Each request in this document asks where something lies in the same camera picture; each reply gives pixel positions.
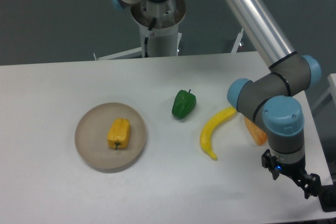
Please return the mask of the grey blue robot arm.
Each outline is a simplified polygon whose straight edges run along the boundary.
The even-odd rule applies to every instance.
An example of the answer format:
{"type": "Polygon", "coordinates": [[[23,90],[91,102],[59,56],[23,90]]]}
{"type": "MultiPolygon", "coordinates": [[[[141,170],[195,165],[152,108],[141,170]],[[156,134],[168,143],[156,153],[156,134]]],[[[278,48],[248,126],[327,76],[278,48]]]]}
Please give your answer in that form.
{"type": "MultiPolygon", "coordinates": [[[[140,27],[144,57],[177,55],[177,31],[185,15],[183,0],[111,0],[118,9],[131,8],[140,27]],[[164,35],[165,29],[174,30],[164,35]]],[[[311,56],[299,55],[261,0],[226,0],[270,73],[250,81],[238,79],[227,93],[229,103],[268,136],[262,166],[273,178],[285,175],[306,198],[321,192],[320,177],[305,170],[304,117],[294,96],[314,85],[321,68],[311,56]]]]}

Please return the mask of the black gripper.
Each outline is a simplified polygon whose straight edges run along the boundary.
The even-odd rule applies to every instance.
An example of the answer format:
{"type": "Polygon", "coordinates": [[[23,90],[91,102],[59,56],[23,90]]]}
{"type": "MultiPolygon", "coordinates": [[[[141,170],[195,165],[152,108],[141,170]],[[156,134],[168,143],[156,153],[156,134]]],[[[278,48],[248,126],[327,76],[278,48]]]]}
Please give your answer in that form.
{"type": "Polygon", "coordinates": [[[280,174],[289,177],[304,191],[304,198],[317,197],[321,191],[321,180],[317,174],[307,174],[305,170],[305,153],[299,150],[295,153],[284,154],[266,149],[261,156],[261,165],[268,169],[276,180],[280,174]]]}

